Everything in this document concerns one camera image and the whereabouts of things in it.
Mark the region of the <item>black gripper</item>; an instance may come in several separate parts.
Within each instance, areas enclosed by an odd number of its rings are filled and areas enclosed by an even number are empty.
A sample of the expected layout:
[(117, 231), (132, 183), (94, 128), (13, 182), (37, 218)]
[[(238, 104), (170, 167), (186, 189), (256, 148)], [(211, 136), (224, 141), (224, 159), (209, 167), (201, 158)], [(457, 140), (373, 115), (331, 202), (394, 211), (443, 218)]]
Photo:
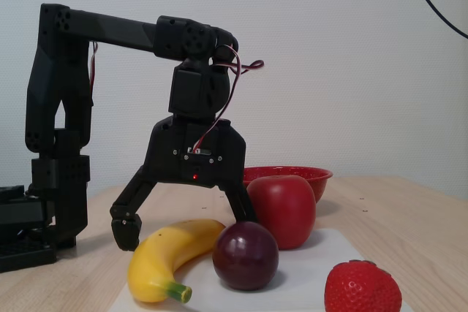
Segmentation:
[(199, 153), (193, 145), (208, 129), (205, 121), (170, 116), (157, 123), (150, 136), (143, 166), (133, 175), (110, 208), (117, 246), (134, 251), (142, 221), (137, 214), (156, 183), (218, 186), (227, 197), (237, 222), (257, 223), (243, 185), (246, 143), (229, 120), (222, 119), (205, 136)]

